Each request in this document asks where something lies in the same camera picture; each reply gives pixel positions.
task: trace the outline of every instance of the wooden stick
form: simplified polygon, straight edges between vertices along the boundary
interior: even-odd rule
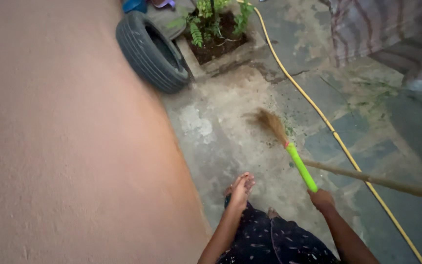
[[[393,180],[384,179],[380,177],[373,177],[372,175],[364,173],[364,172],[345,170],[340,167],[330,166],[330,165],[326,165],[320,162],[315,162],[312,160],[302,159],[302,161],[304,162],[305,165],[310,166],[310,167],[318,168],[324,171],[330,171],[335,174],[340,174],[340,175],[348,176],[355,179],[360,179],[362,181],[367,181],[373,184],[382,185],[384,187],[397,190],[399,192],[408,193],[411,195],[422,197],[422,187],[416,187],[413,185],[403,184],[403,183],[399,183]]]

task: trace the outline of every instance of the person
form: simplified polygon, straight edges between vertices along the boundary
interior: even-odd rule
[[[226,189],[224,213],[198,264],[340,263],[323,242],[294,221],[284,220],[273,208],[268,213],[253,208],[247,200],[254,185],[255,177],[246,172]],[[325,217],[341,262],[378,264],[339,215],[330,193],[319,189],[308,194]]]

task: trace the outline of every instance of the blue container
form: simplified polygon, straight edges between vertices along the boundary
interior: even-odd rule
[[[125,14],[133,10],[143,12],[145,14],[147,9],[145,0],[127,0],[123,3],[123,11]]]

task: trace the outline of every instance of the dark patterned dress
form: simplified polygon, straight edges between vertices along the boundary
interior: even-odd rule
[[[226,197],[227,207],[230,196]],[[294,221],[269,219],[266,213],[247,202],[231,249],[218,264],[305,264],[339,263],[333,253],[311,232]]]

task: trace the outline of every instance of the broom bristles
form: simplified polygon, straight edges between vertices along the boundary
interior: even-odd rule
[[[258,123],[270,129],[278,141],[284,146],[289,140],[287,139],[284,126],[281,123],[279,117],[263,108],[258,108],[257,111],[258,112],[255,114],[255,118]]]

